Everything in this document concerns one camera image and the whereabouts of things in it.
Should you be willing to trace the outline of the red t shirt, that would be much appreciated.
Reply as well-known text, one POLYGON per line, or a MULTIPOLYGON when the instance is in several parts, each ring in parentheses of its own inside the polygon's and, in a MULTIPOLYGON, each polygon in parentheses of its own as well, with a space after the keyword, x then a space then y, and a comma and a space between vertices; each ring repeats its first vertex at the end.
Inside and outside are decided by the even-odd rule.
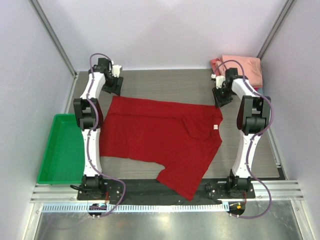
POLYGON ((114 96, 100 155, 162 165, 156 179, 190 201, 222 144, 222 120, 213 105, 114 96))

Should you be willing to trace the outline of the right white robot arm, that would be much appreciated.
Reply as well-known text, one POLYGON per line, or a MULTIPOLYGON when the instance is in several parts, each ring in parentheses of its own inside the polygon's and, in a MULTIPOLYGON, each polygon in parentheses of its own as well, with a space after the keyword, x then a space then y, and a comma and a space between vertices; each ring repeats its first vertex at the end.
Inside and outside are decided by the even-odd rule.
POLYGON ((217 190, 221 190, 223 196, 241 198, 246 193, 253 193, 252 164, 262 132, 270 123, 271 100, 262 97, 250 85, 246 76, 238 74, 237 68, 228 69, 225 76, 212 74, 211 80, 214 82, 212 93, 217 108, 231 103, 233 96, 240 100, 236 118, 240 140, 235 163, 226 178, 226 183, 219 185, 217 190))

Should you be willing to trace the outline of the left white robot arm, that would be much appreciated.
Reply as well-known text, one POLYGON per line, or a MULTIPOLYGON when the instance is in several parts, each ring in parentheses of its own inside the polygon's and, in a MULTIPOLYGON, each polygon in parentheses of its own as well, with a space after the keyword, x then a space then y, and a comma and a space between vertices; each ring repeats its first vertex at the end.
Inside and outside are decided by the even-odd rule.
POLYGON ((102 91, 121 95, 124 78, 122 66, 116 65, 105 54, 94 53, 89 57, 88 82, 79 98, 73 100, 77 126, 84 143, 84 171, 77 190, 78 200, 101 200, 107 195, 107 187, 100 161, 100 133, 104 123, 99 103, 102 91))

